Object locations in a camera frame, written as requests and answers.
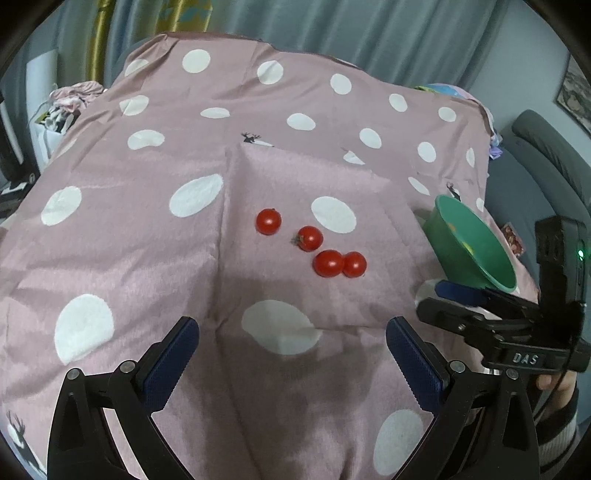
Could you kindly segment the right hand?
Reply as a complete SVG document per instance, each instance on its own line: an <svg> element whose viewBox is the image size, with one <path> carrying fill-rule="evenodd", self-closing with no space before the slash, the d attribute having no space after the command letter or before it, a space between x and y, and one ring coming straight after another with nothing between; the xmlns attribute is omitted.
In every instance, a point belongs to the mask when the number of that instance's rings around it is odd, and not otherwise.
<svg viewBox="0 0 591 480"><path fill-rule="evenodd" d="M542 392L549 391L546 407L541 411L541 420L545 420L564 408L571 400L577 384L577 373L574 371L563 374L542 374L536 380L536 386Z"/></svg>

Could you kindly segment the striped right sleeve forearm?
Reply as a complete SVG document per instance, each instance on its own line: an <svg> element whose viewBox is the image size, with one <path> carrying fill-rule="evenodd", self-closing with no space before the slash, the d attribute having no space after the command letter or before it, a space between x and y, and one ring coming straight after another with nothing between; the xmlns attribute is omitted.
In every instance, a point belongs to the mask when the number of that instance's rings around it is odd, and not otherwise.
<svg viewBox="0 0 591 480"><path fill-rule="evenodd" d="M580 442L578 401L579 389L575 388L570 401L563 408L536 425L541 479L553 479Z"/></svg>

